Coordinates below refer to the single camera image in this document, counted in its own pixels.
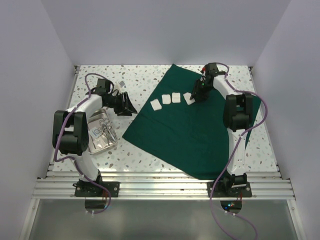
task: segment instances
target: speckled table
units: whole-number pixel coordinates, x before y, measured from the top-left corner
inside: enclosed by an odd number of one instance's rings
[[[199,73],[203,66],[183,65],[181,67]],[[97,73],[110,79],[115,84],[124,81],[125,86],[123,88],[128,92],[132,104],[139,112],[169,68],[170,65],[82,65],[73,89],[70,106],[74,106],[82,100],[88,91],[84,76],[87,73]],[[230,66],[229,80],[237,89],[254,91],[247,66]],[[95,87],[97,77],[88,77],[88,84],[90,88]],[[118,144],[110,150],[91,155],[93,163],[102,172],[181,172],[181,170],[135,147],[122,138],[136,115],[118,117],[112,109],[107,110],[107,114],[118,136]],[[255,121],[261,119],[262,115],[259,110]],[[248,172],[278,171],[264,124],[251,133],[246,147],[245,167]],[[66,160],[54,163],[53,171],[75,171],[75,167],[69,160]]]

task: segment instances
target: green towel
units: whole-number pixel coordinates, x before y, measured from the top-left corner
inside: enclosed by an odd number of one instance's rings
[[[228,162],[229,137],[223,124],[225,100],[218,91],[212,90],[207,101],[191,105],[183,97],[192,92],[200,76],[173,64],[123,138],[194,178],[211,180]],[[163,104],[161,110],[153,110],[150,101],[158,99],[161,103],[162,94],[172,93],[181,93],[181,103]],[[253,119],[260,103],[254,97]]]

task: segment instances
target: metal frame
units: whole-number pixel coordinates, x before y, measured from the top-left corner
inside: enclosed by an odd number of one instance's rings
[[[75,66],[73,88],[79,73],[80,66]],[[69,107],[73,93],[70,92],[66,107]],[[267,136],[269,132],[264,123]],[[74,197],[75,188],[72,187],[79,179],[75,171],[53,171],[54,162],[48,166],[46,178],[38,179],[34,188],[31,203],[20,234],[20,240],[29,239],[36,217],[40,199],[70,199]],[[294,228],[299,240],[306,240],[302,221],[297,211],[294,191],[290,180],[283,180],[278,172],[247,172],[247,180],[251,184],[252,197],[244,198],[246,201],[254,200],[287,200]],[[112,200],[208,200],[207,182],[198,180],[183,172],[101,172],[103,181],[120,182],[119,196]],[[218,200],[232,200],[231,197],[215,198]]]

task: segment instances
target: white coaster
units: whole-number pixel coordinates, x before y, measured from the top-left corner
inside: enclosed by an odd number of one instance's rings
[[[181,103],[180,92],[173,92],[172,93],[172,102],[173,103]]]
[[[151,101],[150,103],[151,103],[151,106],[152,106],[154,111],[162,109],[162,106],[161,106],[161,104],[160,104],[158,99],[155,99],[155,100]]]
[[[190,97],[191,97],[190,92],[186,92],[185,94],[183,94],[183,96],[186,101],[186,104],[188,104],[188,105],[193,104],[196,101],[194,98],[190,100]]]
[[[162,104],[170,104],[170,103],[171,103],[170,94],[163,94],[162,95]]]

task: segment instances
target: cable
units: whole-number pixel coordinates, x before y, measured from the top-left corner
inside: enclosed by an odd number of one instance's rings
[[[59,150],[60,143],[61,143],[61,138],[62,138],[62,136],[63,136],[63,134],[64,134],[65,127],[66,127],[66,125],[67,125],[67,122],[68,122],[69,118],[70,118],[71,115],[77,110],[77,108],[79,108],[83,103],[85,103],[86,101],[88,101],[89,98],[91,97],[91,90],[90,90],[90,87],[89,87],[89,84],[88,84],[88,81],[87,81],[87,77],[90,76],[90,75],[95,75],[95,76],[101,77],[101,78],[103,78],[103,79],[107,79],[106,77],[104,77],[104,76],[102,76],[102,75],[100,75],[100,74],[97,74],[97,73],[88,73],[87,75],[84,76],[84,82],[85,82],[85,85],[86,85],[86,87],[88,88],[88,91],[89,91],[88,97],[85,98],[85,99],[83,99],[81,102],[79,102],[79,103],[71,110],[71,112],[69,112],[68,115],[65,117],[65,119],[64,119],[64,121],[63,121],[63,124],[62,124],[62,127],[61,127],[61,130],[60,130],[60,133],[59,133],[59,136],[58,136],[58,139],[57,139],[57,141],[56,141],[56,146],[55,146],[55,149],[54,149],[53,160],[54,160],[56,163],[61,162],[61,161],[66,160],[66,159],[74,160],[74,166],[75,166],[76,170],[79,172],[80,175],[83,175],[84,178],[85,178],[88,182],[90,182],[91,184],[93,184],[93,185],[101,188],[103,191],[107,192],[107,195],[108,195],[108,197],[109,197],[109,201],[108,201],[107,205],[105,205],[104,208],[101,209],[101,210],[98,210],[98,211],[92,210],[92,211],[91,211],[91,214],[99,214],[99,213],[102,213],[103,211],[105,211],[105,210],[109,207],[109,205],[110,205],[110,203],[111,203],[111,193],[110,193],[110,191],[109,191],[108,189],[106,189],[104,186],[101,186],[100,184],[94,182],[92,179],[90,179],[90,178],[88,178],[86,175],[84,175],[84,173],[79,169],[79,166],[78,166],[78,164],[77,164],[77,162],[76,162],[76,159],[75,159],[73,156],[65,156],[65,157],[62,157],[62,158],[60,158],[60,159],[57,159],[58,150]]]
[[[256,97],[258,97],[258,98],[261,100],[261,102],[263,103],[263,105],[264,105],[264,107],[265,107],[265,113],[264,113],[263,119],[262,119],[259,123],[257,123],[256,125],[254,125],[254,126],[250,127],[249,129],[245,130],[245,131],[240,135],[239,140],[237,141],[237,143],[236,143],[236,145],[235,145],[235,147],[234,147],[234,149],[233,149],[233,151],[232,151],[232,153],[231,153],[231,155],[230,155],[230,158],[229,158],[227,164],[225,165],[224,169],[223,169],[222,172],[219,174],[219,176],[217,177],[217,179],[214,181],[213,186],[212,186],[212,190],[211,190],[211,193],[210,193],[210,200],[209,200],[209,201],[210,201],[210,209],[211,209],[211,214],[212,214],[212,216],[213,216],[213,219],[215,220],[216,224],[221,228],[221,230],[222,230],[225,234],[227,234],[227,235],[228,235],[230,238],[232,238],[233,240],[238,240],[238,238],[236,238],[236,237],[233,236],[231,233],[229,233],[229,232],[224,228],[224,226],[222,226],[222,224],[218,221],[218,218],[217,218],[217,216],[216,216],[216,214],[215,214],[215,212],[214,212],[214,209],[213,209],[212,197],[213,197],[214,189],[215,189],[215,187],[216,187],[219,179],[222,177],[222,175],[224,174],[224,172],[227,170],[227,167],[228,167],[229,163],[231,162],[232,158],[234,157],[235,152],[236,152],[236,150],[237,150],[237,148],[238,148],[238,146],[239,146],[239,143],[240,143],[243,135],[245,135],[246,133],[248,133],[248,132],[251,131],[252,129],[257,128],[258,126],[260,126],[260,125],[266,120],[267,115],[268,115],[268,107],[267,107],[266,102],[265,102],[258,94],[256,94],[255,92],[238,90],[238,89],[236,89],[234,86],[232,86],[232,85],[230,84],[230,82],[229,82],[228,79],[227,79],[227,76],[228,76],[228,73],[229,73],[229,70],[230,70],[230,68],[229,68],[228,65],[226,65],[226,64],[224,64],[224,63],[220,63],[220,62],[216,62],[216,64],[219,64],[219,65],[222,65],[222,66],[225,66],[225,67],[226,67],[227,71],[226,71],[226,73],[225,73],[225,75],[224,75],[224,79],[225,79],[226,83],[229,85],[229,87],[232,88],[232,90],[234,90],[234,91],[237,92],[237,93],[247,93],[247,94],[255,95]],[[249,219],[245,218],[244,216],[241,216],[241,215],[239,215],[239,214],[236,214],[235,216],[236,216],[237,218],[240,218],[240,219],[246,221],[249,225],[251,225],[251,227],[253,228],[253,230],[254,230],[254,232],[255,232],[254,240],[257,240],[257,239],[258,239],[258,231],[257,231],[257,228],[255,227],[255,225],[254,225]]]

